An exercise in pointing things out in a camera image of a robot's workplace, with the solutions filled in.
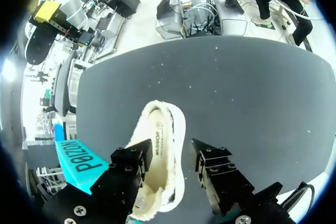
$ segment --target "light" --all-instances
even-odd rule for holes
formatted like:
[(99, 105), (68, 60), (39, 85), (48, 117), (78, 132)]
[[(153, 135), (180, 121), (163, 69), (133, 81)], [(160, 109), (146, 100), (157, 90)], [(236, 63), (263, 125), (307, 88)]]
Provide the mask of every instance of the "light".
[(15, 80), (16, 69), (14, 64), (8, 59), (5, 59), (2, 69), (2, 77), (5, 78), (8, 82), (13, 82)]

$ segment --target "black mat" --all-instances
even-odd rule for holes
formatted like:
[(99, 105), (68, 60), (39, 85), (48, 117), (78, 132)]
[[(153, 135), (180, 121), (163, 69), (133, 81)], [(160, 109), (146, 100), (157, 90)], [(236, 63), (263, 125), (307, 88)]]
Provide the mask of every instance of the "black mat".
[(189, 160), (191, 138), (224, 146), (260, 191), (282, 192), (326, 168), (335, 134), (335, 78), (320, 57), (257, 38), (165, 42), (99, 63), (80, 80), (78, 137), (109, 161), (128, 143), (144, 106), (158, 99), (184, 112), (185, 194), (150, 223), (213, 223)]

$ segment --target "white insole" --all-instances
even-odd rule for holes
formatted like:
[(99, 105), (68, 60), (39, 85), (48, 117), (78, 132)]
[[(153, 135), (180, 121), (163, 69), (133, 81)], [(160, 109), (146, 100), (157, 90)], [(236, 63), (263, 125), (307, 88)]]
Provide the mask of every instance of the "white insole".
[(145, 183), (155, 192), (159, 187), (165, 188), (167, 183), (167, 121), (160, 110), (154, 110), (148, 117), (148, 128), (151, 132), (153, 158)]

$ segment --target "yellow box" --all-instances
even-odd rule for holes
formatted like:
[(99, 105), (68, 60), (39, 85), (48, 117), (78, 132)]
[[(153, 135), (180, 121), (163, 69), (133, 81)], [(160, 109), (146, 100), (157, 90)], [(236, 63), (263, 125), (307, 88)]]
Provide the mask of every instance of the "yellow box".
[(60, 4), (55, 1), (46, 0), (36, 13), (35, 19), (41, 23), (48, 22), (59, 6)]

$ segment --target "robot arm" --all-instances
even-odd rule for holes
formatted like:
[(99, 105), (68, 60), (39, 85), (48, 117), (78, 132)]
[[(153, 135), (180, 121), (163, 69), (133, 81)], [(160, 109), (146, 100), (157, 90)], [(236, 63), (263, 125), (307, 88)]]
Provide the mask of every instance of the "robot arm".
[[(192, 164), (212, 212), (222, 216), (227, 224), (295, 224), (288, 212), (308, 188), (314, 194), (313, 186), (302, 182), (288, 199), (277, 204), (282, 184), (276, 182), (253, 194), (253, 185), (229, 160), (231, 155), (226, 148), (192, 140)], [(117, 149), (111, 155), (108, 170), (91, 186), (92, 195), (68, 184), (54, 196), (44, 195), (44, 211), (54, 223), (124, 224), (132, 214), (152, 156), (151, 140)]]
[(92, 195), (68, 184), (47, 200), (44, 212), (54, 223), (125, 223), (152, 156), (151, 140), (117, 149), (108, 169), (91, 186)]
[(253, 185), (229, 160), (231, 155), (226, 148), (192, 140), (192, 162), (198, 181), (205, 188), (213, 213), (223, 216), (225, 223), (294, 224), (288, 212), (308, 188), (312, 190), (313, 200), (314, 188), (304, 182), (281, 205), (276, 198), (282, 189), (279, 182), (253, 194)]
[(75, 26), (67, 21), (67, 16), (60, 10), (60, 4), (46, 0), (36, 7), (29, 18), (29, 22), (37, 29), (53, 33), (54, 37), (61, 34), (80, 46), (88, 46), (94, 38), (85, 30), (78, 30)]

